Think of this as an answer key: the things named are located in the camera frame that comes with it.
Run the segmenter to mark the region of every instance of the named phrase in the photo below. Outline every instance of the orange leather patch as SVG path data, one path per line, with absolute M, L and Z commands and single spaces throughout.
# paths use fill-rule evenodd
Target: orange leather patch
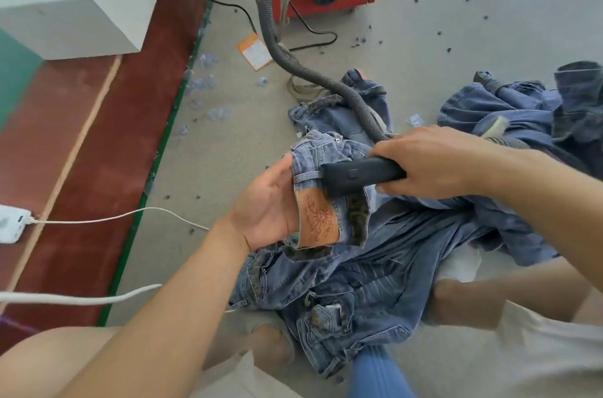
M 300 212 L 299 247 L 320 247 L 339 240 L 339 225 L 333 204 L 318 187 L 296 192 Z

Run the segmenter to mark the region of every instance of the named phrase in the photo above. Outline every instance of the charging cable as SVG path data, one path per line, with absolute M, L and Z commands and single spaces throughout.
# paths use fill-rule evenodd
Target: charging cable
M 136 212 L 144 211 L 146 209 L 155 209 L 157 211 L 168 212 L 173 216 L 176 216 L 182 221 L 186 223 L 201 228 L 203 230 L 209 231 L 209 228 L 204 227 L 203 225 L 196 224 L 187 220 L 183 217 L 180 217 L 178 214 L 168 210 L 163 209 L 162 207 L 155 206 L 147 206 L 141 207 L 140 209 L 136 209 L 134 211 L 126 212 L 125 214 L 116 215 L 114 217 L 107 217 L 105 219 L 95 219 L 95 220 L 38 220 L 30 217 L 27 220 L 27 224 L 84 224 L 84 223 L 98 223 L 104 222 L 107 220 L 115 220 L 122 217 L 125 217 L 130 214 L 134 214 Z M 86 298 L 86 297 L 73 297 L 67 295 L 53 295 L 49 293 L 21 293 L 21 292 L 0 292 L 0 302 L 1 303 L 12 303 L 12 304 L 65 304 L 68 306 L 96 306 L 101 304 L 112 304 L 119 303 L 125 300 L 128 300 L 132 297 L 135 297 L 141 293 L 147 292 L 149 290 L 154 290 L 155 288 L 161 287 L 162 284 L 152 284 L 147 285 L 146 287 L 140 287 L 136 290 L 132 290 L 131 292 L 125 293 L 123 295 L 117 295 L 114 297 L 100 297 L 100 298 Z M 226 310 L 225 312 L 233 312 L 235 309 Z

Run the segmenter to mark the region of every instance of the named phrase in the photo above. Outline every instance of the green edge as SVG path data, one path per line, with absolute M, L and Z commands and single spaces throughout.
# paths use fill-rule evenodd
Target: green edge
M 209 14 L 212 11 L 212 6 L 214 4 L 210 1 L 207 3 L 207 8 L 205 10 L 205 14 L 203 14 L 203 21 L 201 22 L 201 27 L 207 27 L 207 23 L 209 22 Z M 203 35 L 198 35 L 195 40 L 195 45 L 193 47 L 191 58 L 189 59 L 187 67 L 192 69 L 195 63 L 195 59 L 197 58 L 197 53 L 199 51 L 199 46 L 201 45 L 201 39 Z M 180 108 L 180 103 L 182 102 L 182 97 L 184 96 L 184 92 L 186 89 L 188 79 L 186 76 L 183 76 L 182 81 L 180 82 L 180 87 L 178 88 L 178 93 L 176 94 L 176 98 L 174 99 L 174 106 L 170 112 L 170 116 L 168 117 L 167 125 L 163 130 L 163 134 L 161 137 L 161 141 L 159 142 L 159 148 L 157 149 L 157 156 L 155 157 L 155 161 L 151 167 L 151 171 L 147 176 L 147 181 L 145 182 L 145 187 L 147 187 L 150 183 L 153 183 L 155 179 L 155 174 L 159 169 L 159 164 L 161 163 L 161 158 L 163 157 L 163 152 L 165 151 L 165 147 L 168 145 L 168 140 L 170 138 L 170 134 L 172 132 L 172 127 L 174 126 L 174 120 L 176 119 L 176 115 L 178 114 L 178 109 Z M 138 207 L 145 207 L 147 205 L 147 194 L 142 193 L 140 196 L 140 202 L 138 203 Z M 128 236 L 125 239 L 124 249 L 121 252 L 121 256 L 119 256 L 119 262 L 117 263 L 117 269 L 115 270 L 115 275 L 113 276 L 113 280 L 111 281 L 111 286 L 109 287 L 108 295 L 116 295 L 117 288 L 119 287 L 119 282 L 121 281 L 121 277 L 124 275 L 125 264 L 128 262 L 128 257 L 130 256 L 130 250 L 132 250 L 132 244 L 134 243 L 134 238 L 136 237 L 136 232 L 138 231 L 138 226 L 140 225 L 140 219 L 142 219 L 142 214 L 144 211 L 137 212 L 134 215 L 134 219 L 132 221 L 132 226 L 128 231 Z M 107 324 L 107 319 L 109 318 L 109 312 L 111 311 L 111 305 L 103 307 L 100 317 L 98 318 L 97 326 L 105 326 Z

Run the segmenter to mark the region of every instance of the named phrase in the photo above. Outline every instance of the gray corrugated hose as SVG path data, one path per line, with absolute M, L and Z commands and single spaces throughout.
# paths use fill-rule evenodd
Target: gray corrugated hose
M 353 109 L 360 125 L 367 135 L 376 143 L 391 139 L 381 128 L 377 120 L 371 114 L 370 109 L 358 92 L 347 85 L 336 82 L 330 77 L 320 74 L 318 71 L 304 67 L 291 53 L 285 51 L 276 41 L 274 33 L 274 21 L 272 17 L 272 0 L 258 0 L 258 13 L 260 17 L 260 28 L 268 52 L 278 66 L 292 75 L 320 85 L 343 97 L 347 104 Z

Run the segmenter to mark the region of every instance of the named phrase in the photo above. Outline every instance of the foam box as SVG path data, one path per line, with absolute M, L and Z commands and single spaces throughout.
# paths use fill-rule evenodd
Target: foam box
M 0 29 L 46 60 L 139 52 L 156 0 L 0 0 Z

